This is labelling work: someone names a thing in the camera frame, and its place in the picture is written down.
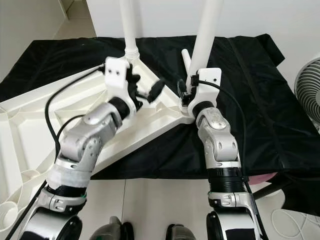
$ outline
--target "fan grille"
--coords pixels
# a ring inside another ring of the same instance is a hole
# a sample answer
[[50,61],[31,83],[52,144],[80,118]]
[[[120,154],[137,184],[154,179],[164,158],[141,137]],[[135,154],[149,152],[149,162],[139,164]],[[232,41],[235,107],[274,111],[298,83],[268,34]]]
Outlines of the fan grille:
[[304,111],[320,124],[320,58],[302,68],[296,78],[294,91]]

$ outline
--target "black cloth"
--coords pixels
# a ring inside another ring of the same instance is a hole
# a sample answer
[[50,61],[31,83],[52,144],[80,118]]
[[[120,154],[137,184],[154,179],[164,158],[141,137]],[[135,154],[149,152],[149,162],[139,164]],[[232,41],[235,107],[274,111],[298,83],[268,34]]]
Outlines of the black cloth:
[[[141,60],[176,94],[186,79],[181,50],[192,54],[195,36],[137,39]],[[122,38],[35,40],[0,84],[0,101],[121,57]],[[222,70],[221,86],[239,101],[247,122],[245,169],[249,175],[320,170],[320,137],[276,66],[284,60],[267,34],[216,37],[208,67]],[[218,108],[242,145],[242,122],[222,92]],[[178,125],[125,156],[93,179],[207,177],[204,151],[194,124]]]

